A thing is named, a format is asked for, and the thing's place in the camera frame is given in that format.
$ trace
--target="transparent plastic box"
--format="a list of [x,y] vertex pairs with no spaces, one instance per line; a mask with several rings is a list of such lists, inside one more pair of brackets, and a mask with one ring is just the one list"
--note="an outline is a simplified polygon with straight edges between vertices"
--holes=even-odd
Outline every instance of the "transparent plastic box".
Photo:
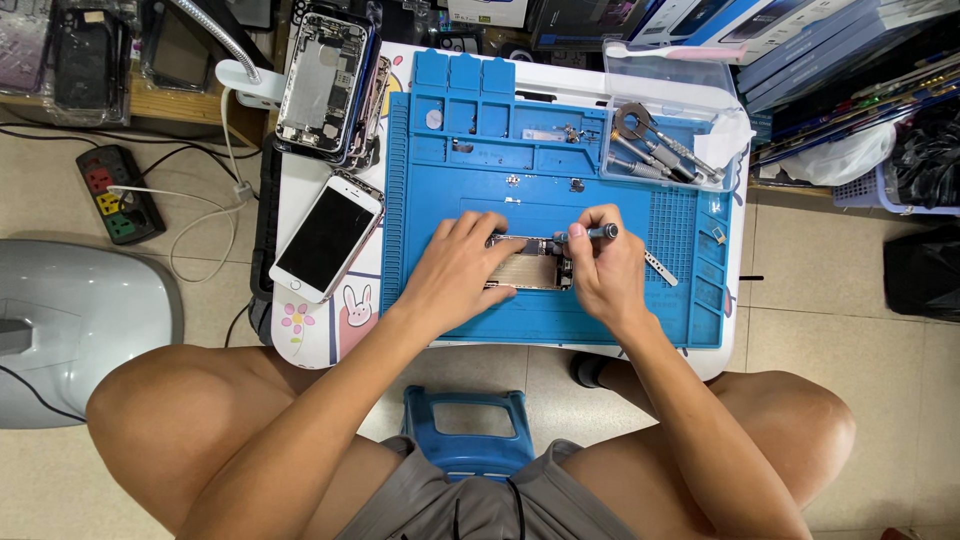
[[[634,52],[658,47],[614,39],[604,42],[607,92],[612,98],[607,103],[601,178],[707,191],[733,190],[740,161],[746,158],[753,132],[747,112],[736,99],[730,68],[720,61],[670,60],[658,56],[617,58],[610,54],[613,48]],[[702,169],[686,158],[681,158],[681,164],[691,172],[701,173],[697,174],[697,184],[634,176],[610,162],[607,159],[609,152],[614,152],[621,160],[642,162],[623,146],[623,137],[611,141],[614,113],[632,102],[640,103],[650,112],[657,122],[654,126],[657,130],[674,138],[701,160],[713,162],[717,170],[723,169],[726,172],[723,181],[711,181],[702,174]],[[635,125],[636,122],[628,124],[631,128]],[[647,132],[645,138],[667,147],[653,132]],[[650,153],[642,142],[631,142]],[[720,166],[716,165],[720,158],[714,155],[729,157]]]

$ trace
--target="leg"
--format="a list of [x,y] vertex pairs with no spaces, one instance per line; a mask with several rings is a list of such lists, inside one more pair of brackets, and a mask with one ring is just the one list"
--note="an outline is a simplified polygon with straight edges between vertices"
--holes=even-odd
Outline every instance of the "leg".
[[[90,436],[117,483],[176,534],[210,480],[324,371],[272,348],[162,347],[100,383]],[[356,436],[304,537],[336,536],[400,461]]]
[[[628,362],[610,362],[599,380],[656,417]],[[800,508],[836,478],[850,456],[852,415],[822,386],[789,373],[764,372],[724,373],[709,387],[753,438]],[[662,426],[591,446],[562,466],[641,538],[712,534],[686,489]]]

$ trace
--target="toothbrush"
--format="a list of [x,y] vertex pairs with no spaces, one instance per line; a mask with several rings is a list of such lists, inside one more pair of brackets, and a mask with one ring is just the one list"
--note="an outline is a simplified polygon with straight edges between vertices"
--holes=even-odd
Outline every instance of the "toothbrush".
[[744,43],[739,49],[727,49],[723,47],[687,47],[684,45],[671,45],[659,49],[648,49],[644,51],[631,51],[627,49],[626,43],[613,41],[604,46],[604,54],[610,58],[627,57],[663,57],[671,60],[736,60],[743,59],[747,52],[747,44]]

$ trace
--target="black screen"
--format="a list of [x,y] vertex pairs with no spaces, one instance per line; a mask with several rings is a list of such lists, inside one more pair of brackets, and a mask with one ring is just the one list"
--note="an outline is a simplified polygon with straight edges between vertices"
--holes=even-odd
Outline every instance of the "black screen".
[[326,291],[372,219],[346,195],[326,189],[276,265]]

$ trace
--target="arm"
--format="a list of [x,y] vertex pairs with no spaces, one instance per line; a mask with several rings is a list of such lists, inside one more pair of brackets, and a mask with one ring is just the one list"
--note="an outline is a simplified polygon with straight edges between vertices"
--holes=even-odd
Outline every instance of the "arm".
[[507,286],[484,289],[493,269],[523,247],[522,240],[484,246],[494,230],[506,229],[506,218],[492,212],[444,220],[393,307],[224,467],[178,538],[296,538],[360,424],[403,368],[443,332],[516,295]]
[[[591,242],[585,227],[615,223],[620,235]],[[614,205],[587,209],[568,231],[577,298],[634,365],[684,476],[721,538],[810,538],[773,467],[700,381],[643,302],[643,241]]]

